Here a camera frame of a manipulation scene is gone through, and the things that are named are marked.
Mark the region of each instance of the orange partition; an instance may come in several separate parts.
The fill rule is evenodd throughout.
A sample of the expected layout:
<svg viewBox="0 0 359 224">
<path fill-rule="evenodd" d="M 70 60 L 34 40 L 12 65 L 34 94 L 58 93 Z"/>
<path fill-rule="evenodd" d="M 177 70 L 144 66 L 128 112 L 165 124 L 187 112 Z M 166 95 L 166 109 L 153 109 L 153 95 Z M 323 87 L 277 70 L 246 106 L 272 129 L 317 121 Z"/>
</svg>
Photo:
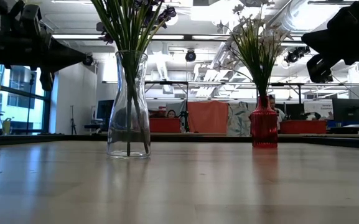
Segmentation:
<svg viewBox="0 0 359 224">
<path fill-rule="evenodd" d="M 188 102 L 189 128 L 198 133 L 224 133 L 228 121 L 228 104 L 219 101 Z"/>
</svg>

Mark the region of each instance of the ceiling duct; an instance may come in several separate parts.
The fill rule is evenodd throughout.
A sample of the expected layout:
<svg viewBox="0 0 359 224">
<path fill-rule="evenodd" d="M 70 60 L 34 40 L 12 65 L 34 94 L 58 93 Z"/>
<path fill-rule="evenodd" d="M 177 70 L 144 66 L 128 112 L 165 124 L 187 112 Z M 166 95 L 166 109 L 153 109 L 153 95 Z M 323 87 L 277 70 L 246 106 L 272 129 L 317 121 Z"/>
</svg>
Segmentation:
<svg viewBox="0 0 359 224">
<path fill-rule="evenodd" d="M 293 0 L 288 4 L 281 18 L 283 29 L 299 34 L 310 32 L 332 18 L 340 9 L 336 5 L 308 2 L 309 0 Z"/>
</svg>

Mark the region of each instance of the computer monitor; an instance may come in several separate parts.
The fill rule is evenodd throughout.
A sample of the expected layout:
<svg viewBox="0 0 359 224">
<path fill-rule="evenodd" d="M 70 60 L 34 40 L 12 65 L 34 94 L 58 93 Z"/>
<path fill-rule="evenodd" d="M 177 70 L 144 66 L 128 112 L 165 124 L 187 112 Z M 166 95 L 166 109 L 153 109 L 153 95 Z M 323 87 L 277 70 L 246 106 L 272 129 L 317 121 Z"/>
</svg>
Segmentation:
<svg viewBox="0 0 359 224">
<path fill-rule="evenodd" d="M 274 107 L 276 107 L 277 109 L 280 109 L 281 111 L 283 111 L 283 113 L 285 112 L 284 104 L 275 104 Z"/>
<path fill-rule="evenodd" d="M 304 105 L 299 103 L 286 104 L 286 114 L 289 119 L 303 119 Z"/>
<path fill-rule="evenodd" d="M 97 119 L 110 119 L 111 109 L 113 108 L 114 100 L 100 100 L 98 103 Z"/>
<path fill-rule="evenodd" d="M 359 121 L 358 99 L 333 99 L 335 121 Z"/>
</svg>

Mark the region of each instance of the glass vase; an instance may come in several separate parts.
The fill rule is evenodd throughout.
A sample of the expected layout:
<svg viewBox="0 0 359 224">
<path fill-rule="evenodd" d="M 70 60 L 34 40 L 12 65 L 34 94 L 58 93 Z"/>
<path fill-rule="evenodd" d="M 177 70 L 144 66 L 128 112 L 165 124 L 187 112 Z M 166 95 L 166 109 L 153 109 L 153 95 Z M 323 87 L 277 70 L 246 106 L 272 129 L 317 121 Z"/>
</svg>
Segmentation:
<svg viewBox="0 0 359 224">
<path fill-rule="evenodd" d="M 113 158 L 150 156 L 150 127 L 144 79 L 147 55 L 134 50 L 116 53 L 118 92 L 111 110 L 107 154 Z"/>
<path fill-rule="evenodd" d="M 258 98 L 258 106 L 250 118 L 253 147 L 277 148 L 277 114 L 267 96 Z"/>
</svg>

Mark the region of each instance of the ceiling light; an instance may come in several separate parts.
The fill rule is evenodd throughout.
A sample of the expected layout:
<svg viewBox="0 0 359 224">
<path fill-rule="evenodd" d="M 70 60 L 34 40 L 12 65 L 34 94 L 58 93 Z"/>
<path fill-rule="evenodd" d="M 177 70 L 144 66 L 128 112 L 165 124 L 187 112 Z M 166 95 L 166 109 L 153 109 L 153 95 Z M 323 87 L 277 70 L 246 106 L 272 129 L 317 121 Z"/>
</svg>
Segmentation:
<svg viewBox="0 0 359 224">
<path fill-rule="evenodd" d="M 283 47 L 307 47 L 306 44 L 302 43 L 302 42 L 296 42 L 296 41 L 283 41 L 281 43 L 281 45 Z"/>
<path fill-rule="evenodd" d="M 95 34 L 54 34 L 56 40 L 99 40 L 101 35 Z"/>
<path fill-rule="evenodd" d="M 89 0 L 78 0 L 78 1 L 65 1 L 65 0 L 52 0 L 53 3 L 69 3 L 69 4 L 92 4 Z"/>
<path fill-rule="evenodd" d="M 193 35 L 193 40 L 221 40 L 225 41 L 229 38 L 229 35 Z"/>
<path fill-rule="evenodd" d="M 183 35 L 154 35 L 152 40 L 183 40 L 184 38 Z"/>
<path fill-rule="evenodd" d="M 99 34 L 54 34 L 57 40 L 99 40 Z M 183 35 L 154 35 L 152 40 L 183 40 Z"/>
</svg>

